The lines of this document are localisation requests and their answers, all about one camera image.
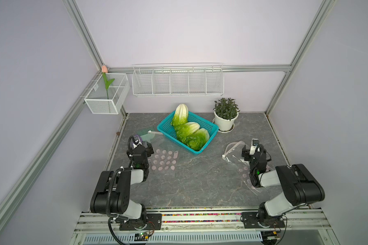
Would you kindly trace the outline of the clear pink-trim zipper bag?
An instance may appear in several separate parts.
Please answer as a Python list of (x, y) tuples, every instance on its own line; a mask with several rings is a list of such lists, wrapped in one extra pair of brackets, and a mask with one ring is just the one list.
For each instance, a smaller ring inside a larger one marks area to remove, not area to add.
[(232, 142), (228, 144), (225, 153), (222, 155), (222, 159), (237, 169), (237, 173), (241, 182), (245, 184), (252, 193), (258, 196), (261, 192), (251, 183), (251, 169), (249, 162), (245, 161), (244, 157), (242, 157), (243, 147), (247, 147), (247, 144), (243, 141)]

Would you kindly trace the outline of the green chinese cabbage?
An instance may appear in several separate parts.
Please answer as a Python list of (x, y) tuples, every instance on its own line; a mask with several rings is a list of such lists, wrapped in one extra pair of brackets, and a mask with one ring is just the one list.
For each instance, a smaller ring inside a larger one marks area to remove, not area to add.
[(184, 144), (194, 151), (200, 151), (202, 147), (208, 142), (209, 138), (209, 132), (206, 129), (201, 128), (193, 134), (189, 135), (185, 139)]
[(184, 143), (188, 136), (200, 129), (200, 125), (196, 122), (188, 122), (174, 127), (176, 138), (178, 141)]

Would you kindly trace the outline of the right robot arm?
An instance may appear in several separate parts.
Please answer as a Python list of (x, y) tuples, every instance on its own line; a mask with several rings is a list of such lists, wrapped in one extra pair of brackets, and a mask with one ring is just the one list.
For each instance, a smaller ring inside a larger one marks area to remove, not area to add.
[(241, 156), (249, 162), (249, 180), (255, 188), (280, 186), (282, 192), (271, 200), (260, 204), (254, 221), (262, 228), (281, 223), (287, 212), (300, 206), (321, 202), (325, 191), (303, 164), (276, 166), (267, 171), (267, 164), (272, 160), (263, 145), (242, 148)]

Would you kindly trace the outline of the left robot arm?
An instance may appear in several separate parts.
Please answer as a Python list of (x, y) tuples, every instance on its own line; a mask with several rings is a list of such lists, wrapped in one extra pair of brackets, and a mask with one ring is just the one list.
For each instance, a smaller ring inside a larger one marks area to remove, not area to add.
[(115, 171), (103, 171), (93, 193), (90, 210), (105, 214), (118, 223), (128, 223), (134, 229), (145, 228), (148, 224), (146, 208), (130, 199), (134, 184), (145, 182), (149, 175), (148, 158), (154, 153), (151, 143), (129, 148), (129, 167)]

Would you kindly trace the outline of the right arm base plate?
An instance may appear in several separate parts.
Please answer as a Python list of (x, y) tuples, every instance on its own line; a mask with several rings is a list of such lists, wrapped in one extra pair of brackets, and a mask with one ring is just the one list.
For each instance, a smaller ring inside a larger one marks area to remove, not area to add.
[(254, 228), (285, 228), (286, 224), (282, 216), (268, 216), (267, 214), (259, 214), (258, 212), (242, 212), (240, 221), (244, 224), (245, 229)]

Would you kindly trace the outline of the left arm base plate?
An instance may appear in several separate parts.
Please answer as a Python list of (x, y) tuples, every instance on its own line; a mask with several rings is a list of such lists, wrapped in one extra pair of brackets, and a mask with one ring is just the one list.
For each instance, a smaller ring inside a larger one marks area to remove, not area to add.
[(120, 231), (136, 231), (136, 230), (160, 230), (162, 226), (162, 215), (160, 213), (147, 213), (139, 219), (129, 219), (121, 223)]

